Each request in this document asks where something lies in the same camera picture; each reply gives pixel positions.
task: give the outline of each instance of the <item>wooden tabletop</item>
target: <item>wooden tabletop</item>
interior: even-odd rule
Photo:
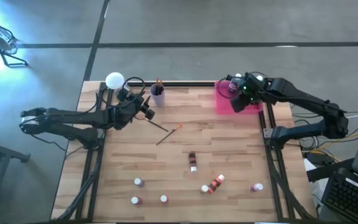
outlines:
[[[99,84],[84,82],[78,111],[94,104]],[[167,132],[147,121],[134,120],[121,131],[107,131],[93,221],[276,221],[258,114],[216,115],[213,87],[166,87],[165,94],[164,108],[156,108],[150,100],[155,111],[152,121],[169,130],[178,123],[183,127],[163,143],[156,146]],[[278,103],[273,110],[277,125],[294,125],[288,103]],[[68,152],[79,146],[78,141],[71,142]],[[191,151],[196,152],[196,172],[190,172]],[[291,191],[315,215],[299,148],[288,146],[283,156]],[[85,158],[82,149],[65,161],[52,218],[62,214],[78,193]],[[200,194],[201,186],[220,174],[225,176],[220,188]],[[137,177],[144,180],[144,187],[134,185]],[[263,191],[251,192],[255,183],[263,184]],[[167,204],[160,202],[161,195],[168,196]],[[142,197],[143,204],[131,204],[133,196]],[[286,212],[282,193],[280,198]],[[84,211],[88,202],[86,197]]]

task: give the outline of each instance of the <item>pink block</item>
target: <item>pink block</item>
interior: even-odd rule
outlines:
[[[231,107],[230,99],[226,99],[218,93],[218,81],[215,82],[215,112],[216,114],[236,114]],[[230,81],[221,81],[219,84],[220,92],[225,96],[231,96],[229,94]],[[243,111],[237,114],[257,114],[264,108],[263,103],[258,105],[249,105]]]

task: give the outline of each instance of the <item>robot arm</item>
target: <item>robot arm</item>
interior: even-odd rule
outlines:
[[[345,111],[329,100],[322,100],[311,96],[294,87],[284,78],[264,78],[246,73],[237,87],[237,95],[231,99],[233,110],[238,113],[247,105],[255,102],[266,102],[273,105],[276,102],[290,102],[323,117],[316,124],[309,124],[295,128],[282,126],[265,130],[265,136],[274,149],[283,149],[290,139],[323,135],[329,139],[344,138],[347,133],[348,120]]]
[[[154,117],[154,111],[150,110],[148,105],[150,97],[144,100],[144,93],[120,93],[120,102],[117,105],[94,112],[65,111],[56,108],[23,111],[22,123],[19,126],[26,134],[56,134],[69,140],[78,139],[85,149],[96,149],[99,147],[98,128],[121,130],[132,122],[139,112],[144,113],[147,119]],[[102,100],[102,97],[98,95],[97,101]],[[67,124],[88,124],[92,128],[80,129]]]

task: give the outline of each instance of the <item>white bottle cap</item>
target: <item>white bottle cap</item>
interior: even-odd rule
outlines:
[[[140,185],[142,184],[142,180],[140,178],[135,178],[134,183],[135,185]]]
[[[161,195],[160,200],[161,200],[161,202],[167,202],[168,197],[166,195]]]
[[[221,175],[219,175],[219,177],[218,177],[219,179],[221,179],[222,181],[224,181],[224,176],[221,174]]]
[[[202,185],[201,186],[201,191],[202,192],[208,192],[208,186],[207,185]]]
[[[132,197],[131,202],[136,205],[137,203],[139,203],[139,199],[137,197]]]
[[[124,84],[125,79],[121,73],[112,72],[106,77],[106,85],[109,89],[117,90]]]
[[[254,188],[256,190],[263,190],[264,189],[264,186],[262,184],[255,184]]]

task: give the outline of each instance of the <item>small bottle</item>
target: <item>small bottle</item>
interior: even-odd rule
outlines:
[[[251,191],[258,192],[264,189],[264,186],[262,184],[252,184],[250,186]]]
[[[134,205],[141,205],[143,202],[143,199],[141,197],[132,197],[131,202]]]
[[[160,201],[161,201],[162,203],[168,203],[168,196],[166,196],[166,195],[161,195]]]
[[[196,161],[196,153],[190,152],[189,153],[189,163],[190,163],[190,172],[197,171],[197,161]]]
[[[143,187],[144,186],[144,181],[142,179],[140,179],[140,178],[135,178],[134,183],[138,187]]]
[[[222,184],[223,181],[224,181],[224,176],[221,174],[219,175],[218,178],[214,179],[212,183],[209,185],[208,192],[210,192],[211,194],[215,192],[215,190],[218,189],[218,187]]]
[[[229,93],[232,93],[232,94],[235,94],[236,91],[237,91],[237,87],[238,87],[238,83],[239,83],[239,80],[241,78],[241,74],[240,73],[237,73],[230,81],[230,84],[229,84]]]
[[[200,189],[200,192],[201,192],[202,194],[207,193],[207,192],[208,192],[208,186],[207,186],[207,185],[202,185],[202,186],[201,186],[201,189]]]

